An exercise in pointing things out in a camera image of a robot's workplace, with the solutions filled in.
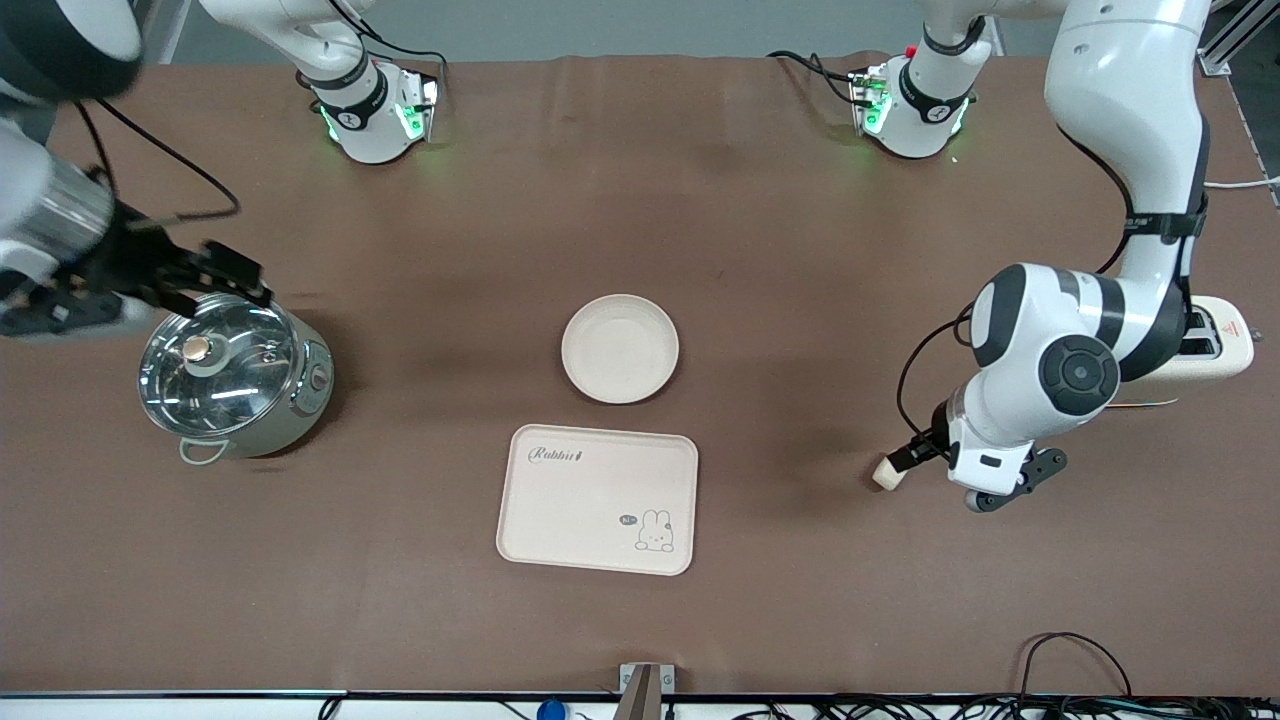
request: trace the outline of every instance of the white pot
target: white pot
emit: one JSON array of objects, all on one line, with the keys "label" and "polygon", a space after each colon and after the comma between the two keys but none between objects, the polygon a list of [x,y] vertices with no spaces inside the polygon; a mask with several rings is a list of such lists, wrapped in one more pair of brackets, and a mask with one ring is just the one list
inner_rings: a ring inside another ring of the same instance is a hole
[{"label": "white pot", "polygon": [[195,318],[172,315],[151,334],[138,393],[151,421],[182,438],[186,462],[256,457],[315,425],[333,359],[320,333],[274,302],[206,295]]}]

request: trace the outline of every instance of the glass pot lid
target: glass pot lid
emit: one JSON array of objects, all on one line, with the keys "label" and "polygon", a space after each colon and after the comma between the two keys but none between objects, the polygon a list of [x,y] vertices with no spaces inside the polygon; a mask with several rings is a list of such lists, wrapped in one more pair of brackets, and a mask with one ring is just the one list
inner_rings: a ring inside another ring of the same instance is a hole
[{"label": "glass pot lid", "polygon": [[191,438],[243,428],[292,386],[296,345],[275,304],[206,295],[195,318],[170,315],[151,334],[138,372],[142,407],[155,424]]}]

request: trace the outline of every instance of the rabbit cartoon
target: rabbit cartoon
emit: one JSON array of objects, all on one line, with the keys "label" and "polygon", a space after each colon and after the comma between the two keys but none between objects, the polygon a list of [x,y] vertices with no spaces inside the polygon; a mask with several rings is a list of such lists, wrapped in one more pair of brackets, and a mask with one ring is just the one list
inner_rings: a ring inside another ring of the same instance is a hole
[{"label": "rabbit cartoon", "polygon": [[640,539],[636,550],[653,552],[675,552],[675,533],[671,532],[671,512],[666,510],[646,510],[640,525]]}]

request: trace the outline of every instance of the rectangular tray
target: rectangular tray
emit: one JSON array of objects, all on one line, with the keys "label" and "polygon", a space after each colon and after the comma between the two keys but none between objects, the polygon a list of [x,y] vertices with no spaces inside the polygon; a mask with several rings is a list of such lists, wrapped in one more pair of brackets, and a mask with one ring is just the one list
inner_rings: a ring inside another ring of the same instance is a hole
[{"label": "rectangular tray", "polygon": [[512,562],[678,575],[694,559],[686,437],[525,425],[511,438],[498,552]]}]

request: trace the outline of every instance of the metal frame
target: metal frame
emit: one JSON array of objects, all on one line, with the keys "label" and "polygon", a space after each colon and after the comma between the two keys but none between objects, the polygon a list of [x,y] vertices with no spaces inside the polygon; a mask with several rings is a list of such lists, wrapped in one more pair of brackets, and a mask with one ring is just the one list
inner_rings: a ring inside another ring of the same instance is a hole
[{"label": "metal frame", "polygon": [[1228,61],[1280,14],[1280,0],[1249,0],[1199,51],[1206,77],[1231,74]]},{"label": "metal frame", "polygon": [[182,38],[192,0],[134,0],[133,13],[142,26],[142,58],[168,65]]}]

